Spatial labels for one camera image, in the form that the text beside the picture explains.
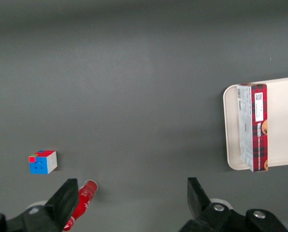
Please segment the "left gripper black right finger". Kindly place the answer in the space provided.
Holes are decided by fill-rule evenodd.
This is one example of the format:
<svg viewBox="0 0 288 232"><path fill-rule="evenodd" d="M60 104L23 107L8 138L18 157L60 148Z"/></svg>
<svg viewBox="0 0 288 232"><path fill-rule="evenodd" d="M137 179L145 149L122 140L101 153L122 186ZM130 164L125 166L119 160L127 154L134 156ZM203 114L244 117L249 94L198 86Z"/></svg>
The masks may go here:
<svg viewBox="0 0 288 232"><path fill-rule="evenodd" d="M195 177L187 180L187 201L193 219L181 232L287 232L288 229L271 212L250 209L243 216L220 199L210 199Z"/></svg>

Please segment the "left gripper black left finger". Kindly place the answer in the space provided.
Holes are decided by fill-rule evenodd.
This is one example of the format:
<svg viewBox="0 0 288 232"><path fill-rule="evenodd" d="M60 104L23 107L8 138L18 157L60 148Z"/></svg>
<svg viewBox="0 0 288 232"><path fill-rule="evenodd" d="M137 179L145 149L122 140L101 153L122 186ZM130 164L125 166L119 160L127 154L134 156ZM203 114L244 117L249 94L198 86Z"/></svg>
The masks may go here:
<svg viewBox="0 0 288 232"><path fill-rule="evenodd" d="M44 204L7 220L0 213L0 232L61 232L79 202L76 178L67 179Z"/></svg>

